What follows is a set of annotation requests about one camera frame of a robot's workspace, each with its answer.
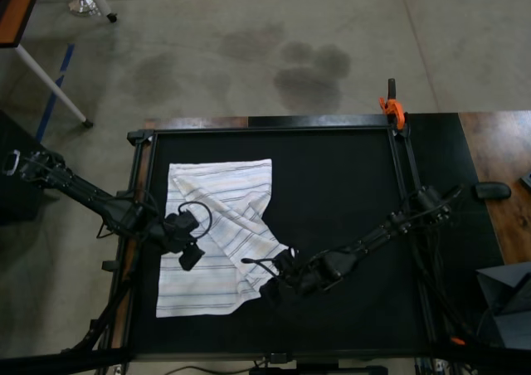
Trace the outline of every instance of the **concrete floor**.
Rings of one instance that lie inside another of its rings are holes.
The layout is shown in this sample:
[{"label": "concrete floor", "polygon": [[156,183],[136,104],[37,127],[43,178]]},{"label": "concrete floor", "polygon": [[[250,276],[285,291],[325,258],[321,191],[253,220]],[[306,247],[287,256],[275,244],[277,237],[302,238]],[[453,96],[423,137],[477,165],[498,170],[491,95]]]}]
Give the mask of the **concrete floor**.
[{"label": "concrete floor", "polygon": [[[410,112],[529,109],[531,0],[110,0],[114,25],[68,1],[38,0],[22,44],[53,77],[76,45],[63,89],[95,127],[58,102],[43,143],[110,192],[146,119],[378,113],[389,77]],[[0,51],[1,108],[31,134],[49,94]],[[57,352],[97,317],[116,247],[99,225],[62,198],[0,229],[0,356]]]}]

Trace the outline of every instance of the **striped towel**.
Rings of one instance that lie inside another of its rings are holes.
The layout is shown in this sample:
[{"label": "striped towel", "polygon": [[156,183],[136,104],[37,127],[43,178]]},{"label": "striped towel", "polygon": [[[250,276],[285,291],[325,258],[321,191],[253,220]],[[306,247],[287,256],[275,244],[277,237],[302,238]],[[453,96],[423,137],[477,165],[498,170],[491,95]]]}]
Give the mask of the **striped towel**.
[{"label": "striped towel", "polygon": [[[212,228],[198,241],[205,255],[191,271],[179,265],[181,254],[160,261],[157,317],[229,314],[247,300],[260,297],[259,288],[271,275],[241,258],[263,259],[285,249],[261,216],[271,196],[271,160],[255,162],[171,164],[166,213],[183,202],[199,201],[212,211]],[[188,205],[200,224],[208,227],[207,211]],[[264,263],[276,271],[270,263]]]}]

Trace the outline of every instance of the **black cabinet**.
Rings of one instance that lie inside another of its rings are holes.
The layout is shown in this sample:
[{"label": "black cabinet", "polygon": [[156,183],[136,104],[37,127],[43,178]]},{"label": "black cabinet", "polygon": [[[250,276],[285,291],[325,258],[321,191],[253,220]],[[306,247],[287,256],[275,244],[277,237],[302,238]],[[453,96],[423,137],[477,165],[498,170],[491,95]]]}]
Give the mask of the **black cabinet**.
[{"label": "black cabinet", "polygon": [[[42,146],[7,115],[0,111],[0,168],[12,168],[14,150],[20,156]],[[16,174],[8,176],[0,172],[0,225],[14,221],[31,220],[37,215],[42,190],[23,182]]]}]

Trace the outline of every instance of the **blue tape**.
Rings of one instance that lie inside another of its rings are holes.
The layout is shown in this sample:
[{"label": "blue tape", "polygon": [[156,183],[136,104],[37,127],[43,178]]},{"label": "blue tape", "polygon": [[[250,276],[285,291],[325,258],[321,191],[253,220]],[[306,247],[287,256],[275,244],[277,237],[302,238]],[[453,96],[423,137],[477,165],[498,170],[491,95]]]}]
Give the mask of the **blue tape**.
[{"label": "blue tape", "polygon": [[[62,75],[58,80],[56,80],[56,85],[61,87],[63,84],[63,80],[65,79],[65,76]],[[46,103],[46,108],[44,109],[44,114],[41,118],[41,123],[39,124],[39,129],[37,130],[37,135],[35,138],[40,143],[42,141],[42,138],[44,137],[44,132],[46,131],[46,127],[48,125],[48,122],[50,121],[51,112],[53,111],[53,107],[56,105],[57,96],[54,93],[51,93],[50,98],[48,99],[48,102]]]},{"label": "blue tape", "polygon": [[[63,62],[61,64],[61,72],[66,72],[66,70],[68,69],[68,65],[70,64],[70,60],[72,59],[72,55],[74,54],[74,47],[76,47],[76,45],[71,43],[66,48],[65,57],[63,58]],[[56,85],[61,87],[64,79],[65,76],[62,75],[58,80],[56,80]],[[44,132],[46,131],[46,127],[48,125],[48,122],[50,121],[51,113],[53,112],[53,108],[56,105],[56,101],[57,96],[51,93],[50,97],[48,98],[48,102],[46,103],[46,108],[44,109],[44,114],[42,115],[41,123],[39,124],[39,129],[37,130],[37,134],[35,135],[35,138],[39,143],[44,137]]]},{"label": "blue tape", "polygon": [[70,60],[72,58],[72,55],[74,54],[74,45],[71,43],[68,45],[68,48],[66,49],[65,58],[63,59],[63,63],[61,64],[61,72],[65,72],[68,69],[68,65],[70,64]]}]

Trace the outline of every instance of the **wooden table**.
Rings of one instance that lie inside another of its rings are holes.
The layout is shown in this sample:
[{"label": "wooden table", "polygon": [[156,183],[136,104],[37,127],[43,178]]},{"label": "wooden table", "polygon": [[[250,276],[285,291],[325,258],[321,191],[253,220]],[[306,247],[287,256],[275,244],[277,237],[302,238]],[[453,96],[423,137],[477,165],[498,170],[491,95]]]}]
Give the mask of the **wooden table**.
[{"label": "wooden table", "polygon": [[510,199],[487,202],[506,264],[531,261],[531,192],[519,179],[531,172],[531,111],[460,114],[481,182],[507,183]]},{"label": "wooden table", "polygon": [[[54,80],[38,65],[38,63],[22,47],[20,41],[27,21],[32,14],[36,0],[10,0],[5,13],[0,19],[0,48],[13,48],[22,60],[41,78],[41,80],[63,101],[66,107],[87,127],[92,127],[90,122],[76,105],[65,95]],[[109,18],[116,22],[116,14],[112,13],[105,0],[95,0],[98,8]]]},{"label": "wooden table", "polygon": [[[519,183],[519,178],[531,170],[531,111],[460,114],[460,122],[479,180],[505,182],[513,191],[508,200],[487,203],[505,263],[531,261],[531,193]],[[150,120],[144,125],[146,129],[244,129],[248,126],[246,117]],[[148,146],[139,159],[138,189],[145,187],[150,154]],[[135,241],[128,241],[124,248],[124,273],[130,268],[136,247]],[[115,317],[109,343],[112,348],[126,345],[124,331],[129,305],[130,301],[124,300]]]}]

